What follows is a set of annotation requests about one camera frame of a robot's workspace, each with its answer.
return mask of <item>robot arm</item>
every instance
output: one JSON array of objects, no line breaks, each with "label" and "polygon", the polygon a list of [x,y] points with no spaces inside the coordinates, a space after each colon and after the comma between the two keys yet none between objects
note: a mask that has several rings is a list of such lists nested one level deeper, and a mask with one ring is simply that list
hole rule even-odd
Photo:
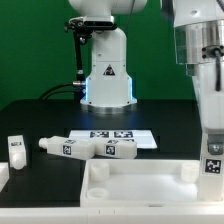
[{"label": "robot arm", "polygon": [[224,163],[224,1],[161,0],[175,29],[177,63],[186,64],[198,100],[201,166],[198,197],[221,200]]},{"label": "robot arm", "polygon": [[121,113],[137,103],[132,97],[132,79],[126,72],[126,36],[117,28],[113,14],[130,14],[144,8],[147,0],[69,0],[81,17],[70,19],[78,80],[83,81],[80,45],[92,38],[92,72],[86,78],[84,110]]}]

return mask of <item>black table surface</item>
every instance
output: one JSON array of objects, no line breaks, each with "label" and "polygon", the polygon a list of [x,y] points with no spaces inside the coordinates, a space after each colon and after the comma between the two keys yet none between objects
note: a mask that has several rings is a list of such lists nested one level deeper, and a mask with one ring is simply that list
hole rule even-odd
[{"label": "black table surface", "polygon": [[157,149],[138,149],[136,159],[199,159],[201,127],[196,101],[140,100],[117,115],[80,109],[73,100],[19,100],[0,112],[0,162],[9,162],[8,136],[23,135],[27,166],[10,168],[0,207],[79,206],[85,161],[47,154],[42,137],[71,130],[151,130]]}]

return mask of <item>black cable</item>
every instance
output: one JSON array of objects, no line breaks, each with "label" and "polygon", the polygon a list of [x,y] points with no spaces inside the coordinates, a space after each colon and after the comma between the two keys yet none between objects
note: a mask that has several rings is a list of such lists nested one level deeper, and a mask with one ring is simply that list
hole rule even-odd
[{"label": "black cable", "polygon": [[77,66],[77,80],[85,81],[85,75],[83,73],[82,66],[82,54],[81,54],[81,46],[80,46],[80,36],[73,31],[73,37],[75,41],[75,55],[76,55],[76,66]]},{"label": "black cable", "polygon": [[71,90],[57,91],[57,92],[53,92],[53,93],[48,94],[44,99],[47,100],[49,97],[51,97],[53,95],[61,94],[61,93],[73,93],[74,94],[75,92],[76,92],[75,90],[73,90],[73,91],[71,91]]},{"label": "black cable", "polygon": [[61,89],[67,86],[72,86],[73,87],[73,83],[65,83],[65,84],[60,84],[57,85],[55,87],[50,88],[49,90],[47,90],[46,92],[44,92],[40,97],[39,100],[43,100],[44,97],[46,97],[47,95],[51,94],[53,91],[57,90],[57,89]]},{"label": "black cable", "polygon": [[216,2],[219,4],[220,8],[224,12],[224,2],[222,0],[216,0]]},{"label": "black cable", "polygon": [[216,57],[216,84],[215,84],[215,90],[216,91],[221,91],[221,54],[220,54],[220,51],[219,50],[216,50],[215,51],[215,57]]},{"label": "black cable", "polygon": [[128,26],[129,26],[129,23],[131,21],[131,17],[132,17],[133,11],[134,11],[135,1],[136,0],[132,0],[131,12],[130,12],[130,15],[129,15],[129,18],[128,18],[128,22],[127,22],[126,27],[125,27],[125,33],[128,32]]}]

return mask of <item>cable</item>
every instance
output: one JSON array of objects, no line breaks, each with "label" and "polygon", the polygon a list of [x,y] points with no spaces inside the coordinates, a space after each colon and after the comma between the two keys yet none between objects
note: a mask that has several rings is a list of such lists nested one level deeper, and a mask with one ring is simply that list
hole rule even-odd
[{"label": "cable", "polygon": [[220,8],[224,12],[224,2],[222,0],[216,0],[216,2],[219,4]]},{"label": "cable", "polygon": [[56,95],[56,94],[61,94],[61,93],[75,93],[76,91],[71,91],[71,90],[65,90],[65,91],[57,91],[57,92],[53,92],[53,93],[50,93],[48,94],[44,99],[47,100],[49,97],[53,96],[53,95]]},{"label": "cable", "polygon": [[60,84],[57,85],[55,87],[50,88],[49,90],[47,90],[46,92],[44,92],[40,97],[39,100],[43,100],[44,97],[46,97],[47,95],[51,94],[53,91],[57,90],[57,89],[61,89],[67,86],[72,86],[73,87],[73,83],[65,83],[65,84]]},{"label": "cable", "polygon": [[219,50],[215,51],[215,57],[216,57],[216,84],[215,84],[215,90],[217,92],[221,91],[221,63],[220,58],[221,54]]},{"label": "cable", "polygon": [[132,0],[131,11],[130,11],[130,15],[129,15],[129,18],[128,18],[128,22],[127,22],[126,27],[125,27],[125,33],[127,33],[127,31],[128,31],[128,26],[129,26],[129,23],[131,21],[131,17],[132,17],[133,11],[134,11],[135,1],[136,0]]}]

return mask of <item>white sheet of paper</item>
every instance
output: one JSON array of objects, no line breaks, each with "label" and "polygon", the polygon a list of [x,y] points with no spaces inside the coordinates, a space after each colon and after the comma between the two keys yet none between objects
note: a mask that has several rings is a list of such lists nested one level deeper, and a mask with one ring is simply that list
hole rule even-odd
[{"label": "white sheet of paper", "polygon": [[69,138],[87,139],[93,137],[102,137],[108,139],[134,140],[137,147],[141,149],[156,149],[157,145],[149,130],[72,130]]}]

